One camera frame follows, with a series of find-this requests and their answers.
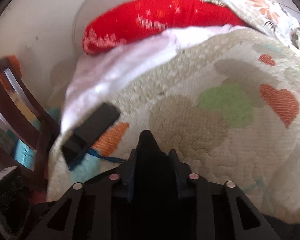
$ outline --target teal fabric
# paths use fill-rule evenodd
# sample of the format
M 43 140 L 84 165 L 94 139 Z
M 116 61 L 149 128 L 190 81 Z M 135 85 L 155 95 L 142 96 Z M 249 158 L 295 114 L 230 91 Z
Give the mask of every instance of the teal fabric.
M 83 183 L 100 174 L 101 162 L 102 160 L 100 158 L 91 154 L 85 154 L 80 165 L 76 166 L 72 172 L 70 172 L 72 182 Z
M 47 113 L 53 118 L 53 120 L 57 121 L 60 115 L 60 108 L 58 107 L 47 110 Z M 31 123 L 37 130 L 40 130 L 41 123 L 38 119 L 33 120 Z M 14 159 L 22 165 L 26 166 L 28 169 L 31 169 L 33 156 L 33 150 L 29 148 L 29 146 L 26 145 L 23 141 L 18 140 L 14 153 Z

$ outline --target black phone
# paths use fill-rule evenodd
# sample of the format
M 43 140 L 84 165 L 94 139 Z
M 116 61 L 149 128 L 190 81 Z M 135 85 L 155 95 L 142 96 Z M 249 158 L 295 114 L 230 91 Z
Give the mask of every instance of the black phone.
M 70 171 L 81 163 L 91 145 L 119 116 L 120 113 L 114 106 L 103 103 L 81 126 L 74 129 L 73 135 L 62 147 Z

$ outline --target red pillow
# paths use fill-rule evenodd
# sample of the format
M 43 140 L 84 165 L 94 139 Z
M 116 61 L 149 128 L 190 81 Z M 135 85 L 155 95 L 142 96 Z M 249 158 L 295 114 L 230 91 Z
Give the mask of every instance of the red pillow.
M 83 50 L 105 52 L 170 27 L 246 25 L 229 8 L 201 0 L 134 0 L 94 19 L 85 29 Z

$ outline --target pillow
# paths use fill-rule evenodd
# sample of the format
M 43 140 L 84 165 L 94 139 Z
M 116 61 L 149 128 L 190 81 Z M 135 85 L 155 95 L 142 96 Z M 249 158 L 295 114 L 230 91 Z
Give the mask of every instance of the pillow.
M 170 27 L 246 25 L 229 8 L 201 0 L 133 0 L 94 19 L 85 29 L 83 50 L 105 52 Z
M 292 45 L 291 34 L 300 25 L 275 0 L 219 0 L 240 19 L 284 45 Z

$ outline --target chair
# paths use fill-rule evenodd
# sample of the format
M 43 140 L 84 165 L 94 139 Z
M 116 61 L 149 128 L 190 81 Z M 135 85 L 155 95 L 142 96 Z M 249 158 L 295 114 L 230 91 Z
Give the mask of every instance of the chair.
M 5 74 L 22 101 L 41 122 L 40 131 L 38 131 L 20 112 L 3 87 L 2 82 L 0 82 L 0 119 L 20 140 L 36 153 L 33 171 L 15 161 L 1 147 L 0 161 L 6 166 L 18 165 L 24 176 L 25 184 L 33 190 L 44 192 L 46 191 L 48 182 L 44 178 L 43 173 L 47 164 L 50 147 L 60 133 L 60 126 L 32 96 L 7 57 L 0 59 L 0 73 Z

